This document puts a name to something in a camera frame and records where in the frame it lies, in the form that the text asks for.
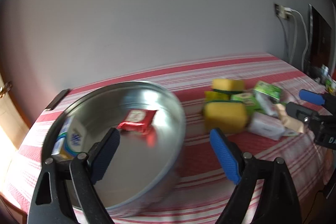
table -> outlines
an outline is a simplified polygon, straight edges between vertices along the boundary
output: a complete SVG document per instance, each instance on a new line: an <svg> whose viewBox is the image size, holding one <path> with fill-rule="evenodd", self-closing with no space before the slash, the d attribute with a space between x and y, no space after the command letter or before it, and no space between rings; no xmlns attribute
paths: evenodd
<svg viewBox="0 0 336 224"><path fill-rule="evenodd" d="M267 53L229 55L181 62L115 77L71 90L53 111L43 111L38 117L17 154L12 160L4 184L4 195L13 204L28 212L34 187L40 173L40 153L43 140L53 121L70 104L100 87L130 80L147 80L163 85L179 98L186 115L185 165L180 182L160 203L139 216L114 219L115 223L214 223L227 204L234 184L226 179L205 133L201 108L204 91L209 90L213 78L243 79L246 88L263 80L282 87L295 100L326 114L325 109L301 101L300 89L322 92L322 86L308 76ZM313 143L312 132L297 137L283 137L273 141L242 132L229 136L242 151L256 158L285 159L293 178L298 197L302 200L315 183L327 173L324 161L326 149ZM246 213L250 223L258 204L262 181L258 181ZM75 211L78 220L86 223L83 214Z"/></svg>

gray wall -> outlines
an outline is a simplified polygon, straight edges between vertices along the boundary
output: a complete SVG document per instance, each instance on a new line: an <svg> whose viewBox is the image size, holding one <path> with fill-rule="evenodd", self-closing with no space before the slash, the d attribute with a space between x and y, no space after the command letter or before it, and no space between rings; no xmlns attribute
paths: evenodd
<svg viewBox="0 0 336 224"><path fill-rule="evenodd" d="M32 120L62 89L181 60L283 57L277 2L334 26L330 0L1 0L1 61ZM305 47L302 24L295 66Z"/></svg>

red wrapper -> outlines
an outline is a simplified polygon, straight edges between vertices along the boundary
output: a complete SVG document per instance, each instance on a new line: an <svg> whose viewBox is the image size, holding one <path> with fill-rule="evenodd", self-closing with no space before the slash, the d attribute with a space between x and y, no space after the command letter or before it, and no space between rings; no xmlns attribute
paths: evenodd
<svg viewBox="0 0 336 224"><path fill-rule="evenodd" d="M132 109L117 128L145 133L152 124L156 112L157 110Z"/></svg>

wall outlet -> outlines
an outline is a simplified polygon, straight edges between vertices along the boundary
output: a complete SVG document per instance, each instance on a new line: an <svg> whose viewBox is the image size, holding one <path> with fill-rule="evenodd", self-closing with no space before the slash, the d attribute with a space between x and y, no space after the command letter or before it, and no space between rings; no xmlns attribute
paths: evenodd
<svg viewBox="0 0 336 224"><path fill-rule="evenodd" d="M274 11L277 16L282 17L284 19L289 19L289 16L287 15L285 11L284 6L274 3Z"/></svg>

metal basin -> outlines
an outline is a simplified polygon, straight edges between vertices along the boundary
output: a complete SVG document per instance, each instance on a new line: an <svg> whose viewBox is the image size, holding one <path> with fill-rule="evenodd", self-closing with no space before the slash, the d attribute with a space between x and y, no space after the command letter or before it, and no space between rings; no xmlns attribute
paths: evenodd
<svg viewBox="0 0 336 224"><path fill-rule="evenodd" d="M109 214L115 217L135 215L157 202L179 178L176 168L184 141L185 115L175 95L150 82L103 87L71 105L55 121L45 140L48 144L43 145L42 159L65 117L75 115L88 130L84 145L88 152L134 108L158 110L152 123L155 130L146 137L136 132L121 133L120 145L103 179L94 186ZM67 185L72 204L79 207L72 182Z"/></svg>

